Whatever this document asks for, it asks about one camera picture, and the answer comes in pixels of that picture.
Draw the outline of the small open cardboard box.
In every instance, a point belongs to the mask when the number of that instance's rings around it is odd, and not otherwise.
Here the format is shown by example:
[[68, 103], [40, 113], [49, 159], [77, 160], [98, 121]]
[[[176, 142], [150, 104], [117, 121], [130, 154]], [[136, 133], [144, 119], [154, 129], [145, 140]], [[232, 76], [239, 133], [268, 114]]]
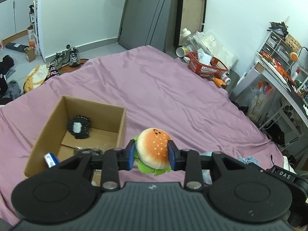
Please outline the small open cardboard box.
[[33, 62], [35, 60], [35, 49], [33, 47], [27, 47], [23, 50], [28, 62]]

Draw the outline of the yellow white bag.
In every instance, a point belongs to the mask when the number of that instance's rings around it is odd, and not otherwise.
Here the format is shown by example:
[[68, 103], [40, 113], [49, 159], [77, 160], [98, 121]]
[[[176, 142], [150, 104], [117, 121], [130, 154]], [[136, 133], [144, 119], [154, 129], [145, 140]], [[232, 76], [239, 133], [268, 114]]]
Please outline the yellow white bag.
[[49, 67], [47, 64], [38, 65], [26, 77], [23, 85], [23, 92], [27, 93], [37, 88], [44, 83], [49, 74]]

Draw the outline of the burger plush toy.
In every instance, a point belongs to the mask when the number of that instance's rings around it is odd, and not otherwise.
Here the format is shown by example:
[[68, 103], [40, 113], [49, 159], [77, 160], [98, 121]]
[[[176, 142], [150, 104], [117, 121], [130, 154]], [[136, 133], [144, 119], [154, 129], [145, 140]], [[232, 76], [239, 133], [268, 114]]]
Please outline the burger plush toy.
[[134, 158], [144, 174], [159, 176], [171, 171], [168, 157], [169, 134], [161, 129], [148, 128], [134, 138]]

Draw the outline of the orange bottle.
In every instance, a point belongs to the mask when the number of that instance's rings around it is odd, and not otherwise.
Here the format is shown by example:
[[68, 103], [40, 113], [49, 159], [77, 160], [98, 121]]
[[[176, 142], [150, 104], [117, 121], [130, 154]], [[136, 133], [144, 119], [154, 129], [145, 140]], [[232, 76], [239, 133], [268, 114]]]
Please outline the orange bottle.
[[213, 82], [215, 83], [217, 87], [220, 87], [220, 88], [225, 88], [227, 86], [227, 84], [223, 80], [216, 78], [216, 77], [213, 77]]

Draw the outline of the grey drawer organizer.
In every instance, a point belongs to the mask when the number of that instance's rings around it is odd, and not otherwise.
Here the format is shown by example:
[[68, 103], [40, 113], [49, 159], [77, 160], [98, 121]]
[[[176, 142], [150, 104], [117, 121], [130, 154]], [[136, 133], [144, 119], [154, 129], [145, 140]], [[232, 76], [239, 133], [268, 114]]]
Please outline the grey drawer organizer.
[[291, 54], [298, 54], [301, 47], [301, 44], [291, 34], [283, 39], [275, 32], [271, 32], [263, 44], [260, 54], [266, 53], [279, 64], [290, 67], [295, 63], [291, 59]]

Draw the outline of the black knitted patch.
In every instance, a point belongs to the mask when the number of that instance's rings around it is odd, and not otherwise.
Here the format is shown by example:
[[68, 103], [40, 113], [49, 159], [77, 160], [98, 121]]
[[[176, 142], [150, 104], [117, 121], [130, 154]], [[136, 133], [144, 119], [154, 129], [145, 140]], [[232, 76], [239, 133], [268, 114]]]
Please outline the black knitted patch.
[[76, 139], [86, 139], [89, 137], [91, 121], [88, 117], [77, 115], [68, 121], [67, 131]]

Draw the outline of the white desk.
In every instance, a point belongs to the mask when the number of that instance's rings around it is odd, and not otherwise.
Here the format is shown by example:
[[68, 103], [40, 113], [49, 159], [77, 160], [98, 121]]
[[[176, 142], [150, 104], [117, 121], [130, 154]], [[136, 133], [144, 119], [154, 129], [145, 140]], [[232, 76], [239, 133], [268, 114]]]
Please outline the white desk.
[[293, 109], [298, 114], [301, 122], [307, 128], [307, 114], [304, 109], [304, 102], [298, 103], [295, 99], [295, 96], [292, 95], [293, 90], [290, 89], [289, 85], [285, 85], [276, 74], [269, 68], [269, 65], [266, 61], [263, 60], [260, 53], [256, 52], [255, 63], [254, 65], [244, 73], [238, 83], [236, 84], [235, 88], [231, 92], [231, 98], [237, 99], [240, 94], [251, 85], [251, 83], [258, 79], [261, 79], [261, 76], [266, 79], [269, 84], [272, 86], [272, 94], [274, 100], [275, 93], [280, 93], [281, 96], [285, 98], [285, 100], [293, 107]]

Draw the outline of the pair of grey sneakers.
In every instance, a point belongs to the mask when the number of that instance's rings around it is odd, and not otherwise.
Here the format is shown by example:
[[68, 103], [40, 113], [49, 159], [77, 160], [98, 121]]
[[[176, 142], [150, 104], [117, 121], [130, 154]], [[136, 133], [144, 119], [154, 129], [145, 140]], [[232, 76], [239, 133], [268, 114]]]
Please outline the pair of grey sneakers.
[[57, 70], [63, 66], [69, 65], [70, 67], [77, 67], [81, 64], [79, 51], [76, 47], [66, 45], [66, 49], [55, 54], [54, 60], [50, 62], [50, 65]]

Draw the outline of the small blue white box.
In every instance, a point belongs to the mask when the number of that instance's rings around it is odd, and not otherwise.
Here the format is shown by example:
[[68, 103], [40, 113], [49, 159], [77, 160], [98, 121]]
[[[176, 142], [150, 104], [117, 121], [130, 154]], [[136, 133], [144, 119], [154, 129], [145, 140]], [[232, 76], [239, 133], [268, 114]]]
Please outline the small blue white box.
[[44, 155], [44, 160], [48, 168], [54, 167], [59, 164], [59, 159], [51, 152], [48, 152]]

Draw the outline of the clear plastic bottle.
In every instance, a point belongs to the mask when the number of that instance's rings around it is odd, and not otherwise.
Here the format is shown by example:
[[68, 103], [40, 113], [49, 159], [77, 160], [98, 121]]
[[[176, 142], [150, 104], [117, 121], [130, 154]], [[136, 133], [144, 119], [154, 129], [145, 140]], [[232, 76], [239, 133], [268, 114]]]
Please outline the clear plastic bottle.
[[187, 48], [190, 52], [196, 52], [203, 49], [203, 45], [199, 37], [195, 33], [191, 33], [187, 28], [181, 30], [180, 44], [182, 47]]

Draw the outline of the pink bed sheet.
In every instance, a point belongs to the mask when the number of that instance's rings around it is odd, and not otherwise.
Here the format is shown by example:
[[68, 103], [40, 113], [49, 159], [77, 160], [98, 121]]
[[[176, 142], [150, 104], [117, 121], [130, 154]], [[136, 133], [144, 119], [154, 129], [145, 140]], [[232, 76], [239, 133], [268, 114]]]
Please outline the pink bed sheet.
[[166, 131], [179, 148], [254, 157], [260, 167], [283, 166], [270, 141], [230, 100], [184, 62], [151, 47], [91, 59], [50, 78], [1, 108], [1, 218], [15, 225], [10, 196], [24, 179], [31, 149], [64, 95], [126, 109], [125, 141], [147, 128]]

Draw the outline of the red plastic basket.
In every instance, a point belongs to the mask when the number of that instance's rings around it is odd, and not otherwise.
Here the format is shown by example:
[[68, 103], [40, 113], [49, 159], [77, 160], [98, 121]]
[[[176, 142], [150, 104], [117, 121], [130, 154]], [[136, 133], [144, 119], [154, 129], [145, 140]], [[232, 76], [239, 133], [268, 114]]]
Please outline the red plastic basket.
[[220, 78], [229, 71], [227, 66], [216, 57], [212, 57], [209, 64], [202, 64], [198, 59], [197, 52], [189, 52], [187, 56], [190, 59], [188, 68], [202, 78]]

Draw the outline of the plastic shopping bag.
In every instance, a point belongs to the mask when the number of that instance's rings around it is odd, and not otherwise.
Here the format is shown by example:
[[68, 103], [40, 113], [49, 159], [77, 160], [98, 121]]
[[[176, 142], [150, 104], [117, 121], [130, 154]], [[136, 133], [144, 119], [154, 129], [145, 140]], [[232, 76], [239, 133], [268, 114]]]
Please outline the plastic shopping bag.
[[272, 87], [270, 85], [265, 85], [263, 87], [254, 86], [251, 87], [251, 93], [253, 94], [253, 98], [247, 115], [251, 121], [257, 123], [264, 113], [264, 108], [269, 102], [272, 94]]

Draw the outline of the blue plush paw slipper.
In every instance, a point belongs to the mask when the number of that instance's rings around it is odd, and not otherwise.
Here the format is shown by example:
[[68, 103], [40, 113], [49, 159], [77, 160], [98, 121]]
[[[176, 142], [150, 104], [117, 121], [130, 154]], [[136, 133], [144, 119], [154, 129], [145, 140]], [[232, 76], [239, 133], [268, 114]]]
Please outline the blue plush paw slipper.
[[[201, 154], [202, 156], [206, 156], [206, 157], [211, 157], [212, 155], [212, 151], [211, 152], [204, 152]], [[211, 179], [211, 175], [210, 175], [210, 170], [208, 169], [203, 169], [202, 170], [202, 175], [203, 175], [203, 182], [207, 185], [211, 185], [212, 179]]]

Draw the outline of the framed cork board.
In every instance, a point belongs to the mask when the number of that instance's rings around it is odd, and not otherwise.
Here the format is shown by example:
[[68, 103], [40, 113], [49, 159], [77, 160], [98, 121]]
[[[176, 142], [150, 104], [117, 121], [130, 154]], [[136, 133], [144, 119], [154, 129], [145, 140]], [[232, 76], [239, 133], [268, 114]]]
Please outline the framed cork board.
[[204, 28], [207, 0], [177, 0], [174, 46], [181, 45], [180, 35], [184, 29], [191, 33], [201, 32]]

